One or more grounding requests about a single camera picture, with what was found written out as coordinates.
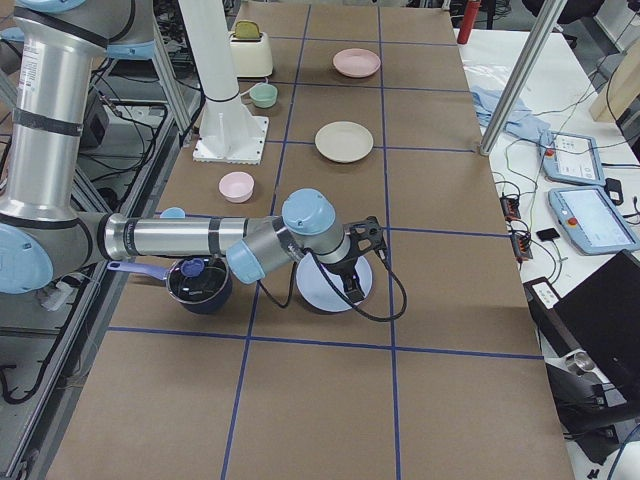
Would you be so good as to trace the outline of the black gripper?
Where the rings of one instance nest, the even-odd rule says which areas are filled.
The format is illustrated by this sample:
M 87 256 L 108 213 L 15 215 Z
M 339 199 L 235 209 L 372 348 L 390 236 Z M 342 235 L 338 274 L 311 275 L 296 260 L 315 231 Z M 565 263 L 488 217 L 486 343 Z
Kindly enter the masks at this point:
M 343 291 L 352 303 L 364 300 L 365 294 L 360 285 L 356 272 L 359 258 L 373 252 L 383 262 L 387 261 L 387 244 L 383 228 L 375 216 L 368 216 L 364 220 L 348 223 L 344 226 L 348 248 L 345 254 L 340 254 L 335 261 L 325 261 L 324 266 L 332 274 L 341 277 Z

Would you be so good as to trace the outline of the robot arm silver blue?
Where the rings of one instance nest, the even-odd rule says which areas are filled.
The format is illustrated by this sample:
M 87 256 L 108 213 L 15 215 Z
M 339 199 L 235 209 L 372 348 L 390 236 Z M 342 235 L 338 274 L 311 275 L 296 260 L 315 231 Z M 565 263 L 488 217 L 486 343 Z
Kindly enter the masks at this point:
M 140 219 L 79 212 L 71 190 L 93 61 L 155 50 L 149 1 L 19 1 L 24 35 L 8 183 L 1 196 L 1 290 L 24 294 L 103 260 L 223 257 L 250 284 L 311 255 L 337 294 L 360 302 L 359 257 L 386 254 L 374 218 L 344 224 L 318 191 L 301 189 L 280 215 Z

